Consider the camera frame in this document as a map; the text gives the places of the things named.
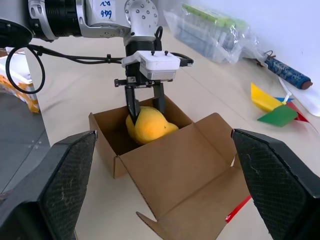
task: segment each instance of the cardboard box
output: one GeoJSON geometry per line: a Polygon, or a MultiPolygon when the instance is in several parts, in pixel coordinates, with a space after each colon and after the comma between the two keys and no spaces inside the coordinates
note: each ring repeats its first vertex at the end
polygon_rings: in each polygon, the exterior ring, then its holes
{"type": "Polygon", "coordinates": [[[129,172],[157,221],[137,215],[162,239],[214,240],[249,195],[232,128],[217,113],[194,123],[166,103],[165,117],[181,129],[140,147],[125,139],[126,108],[91,114],[98,151],[115,177],[129,172]]]}
{"type": "MultiPolygon", "coordinates": [[[[152,107],[152,99],[140,102],[141,106],[152,107]]],[[[114,178],[127,173],[121,158],[130,158],[132,152],[142,146],[138,145],[128,134],[126,118],[129,115],[126,106],[89,115],[90,129],[97,131],[96,148],[114,178]]],[[[182,129],[193,121],[167,96],[165,96],[165,118],[182,129]]]]}
{"type": "Polygon", "coordinates": [[[0,48],[0,58],[8,56],[7,50],[5,48],[0,48]]]}

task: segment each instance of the blue cylindrical object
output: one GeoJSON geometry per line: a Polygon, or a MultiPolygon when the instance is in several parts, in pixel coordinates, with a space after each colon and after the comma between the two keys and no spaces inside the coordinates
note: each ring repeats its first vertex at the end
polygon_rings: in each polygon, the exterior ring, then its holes
{"type": "Polygon", "coordinates": [[[277,74],[297,89],[307,89],[312,85],[311,79],[275,58],[267,58],[268,69],[277,74]]]}

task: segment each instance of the white table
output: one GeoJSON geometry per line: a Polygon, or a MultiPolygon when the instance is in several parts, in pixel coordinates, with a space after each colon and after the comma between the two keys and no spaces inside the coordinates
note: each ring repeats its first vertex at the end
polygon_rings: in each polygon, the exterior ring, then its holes
{"type": "MultiPolygon", "coordinates": [[[[79,56],[99,53],[124,57],[122,39],[61,38],[54,43],[33,40],[58,52],[79,56]]],[[[257,121],[264,113],[251,102],[253,82],[275,97],[284,97],[277,77],[254,62],[243,60],[236,65],[210,62],[171,36],[165,30],[163,50],[185,54],[195,60],[193,67],[177,73],[165,84],[168,95],[192,120],[219,113],[233,128],[263,133],[284,141],[318,176],[320,176],[320,136],[305,122],[292,122],[279,128],[257,121]]],[[[40,84],[40,68],[27,54],[35,86],[40,84]]],[[[46,70],[46,83],[37,94],[45,128],[53,145],[57,141],[89,130],[88,115],[126,105],[124,89],[114,87],[114,79],[124,79],[118,64],[83,65],[62,58],[41,57],[46,70]]],[[[149,89],[137,91],[137,98],[152,97],[149,89]]],[[[320,132],[320,119],[308,114],[295,102],[320,132]]],[[[86,197],[76,225],[79,240],[158,240],[160,239],[136,216],[139,211],[152,214],[129,178],[112,179],[98,154],[93,156],[86,197]]],[[[271,240],[252,200],[224,228],[219,240],[271,240]]]]}

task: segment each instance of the yellow fruit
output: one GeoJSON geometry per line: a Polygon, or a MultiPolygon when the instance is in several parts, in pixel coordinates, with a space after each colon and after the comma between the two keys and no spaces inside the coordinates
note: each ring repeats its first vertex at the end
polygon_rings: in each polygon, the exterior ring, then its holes
{"type": "Polygon", "coordinates": [[[135,125],[130,115],[126,118],[125,123],[130,137],[141,145],[148,144],[179,129],[176,125],[168,122],[160,111],[150,106],[140,107],[140,114],[135,125]]]}

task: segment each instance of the plastic bag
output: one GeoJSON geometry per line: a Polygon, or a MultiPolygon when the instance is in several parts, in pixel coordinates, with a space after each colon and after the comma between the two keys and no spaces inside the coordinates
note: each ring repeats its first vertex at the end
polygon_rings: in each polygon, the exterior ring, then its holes
{"type": "Polygon", "coordinates": [[[267,58],[243,20],[184,2],[164,10],[164,16],[177,39],[215,63],[235,64],[241,58],[264,62],[267,58]]]}

